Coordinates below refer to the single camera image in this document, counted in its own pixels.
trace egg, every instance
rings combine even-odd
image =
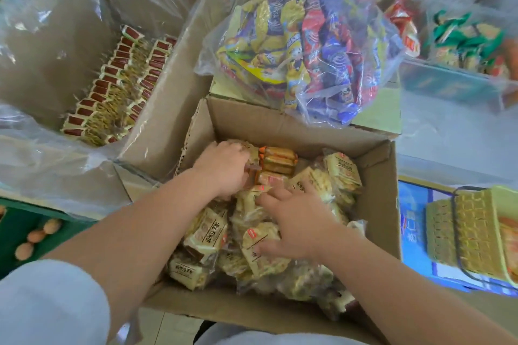
[[[27,241],[31,243],[39,243],[45,239],[45,236],[47,236],[47,234],[41,229],[38,229],[36,231],[30,232],[29,235],[27,235]]]
[[[34,252],[34,245],[32,243],[20,244],[15,251],[15,257],[19,261],[26,261]]]
[[[43,226],[43,231],[47,235],[53,235],[60,230],[62,223],[63,222],[58,218],[51,218]]]

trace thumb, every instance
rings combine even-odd
[[[266,239],[258,243],[255,247],[255,252],[259,255],[267,257],[283,257],[284,249],[281,240]]]

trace light blue sleeve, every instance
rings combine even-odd
[[[110,307],[100,285],[81,268],[41,260],[0,281],[0,342],[106,345]]]

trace floor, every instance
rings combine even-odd
[[[202,323],[201,319],[173,315],[151,308],[140,308],[140,330],[144,340],[138,345],[192,345],[194,335]],[[108,345],[118,345],[111,341]]]

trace person's right hand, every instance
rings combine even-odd
[[[321,263],[329,237],[347,231],[320,200],[311,183],[304,180],[302,186],[304,192],[274,187],[256,199],[276,220],[281,231],[281,240],[260,242],[256,246],[257,253]]]

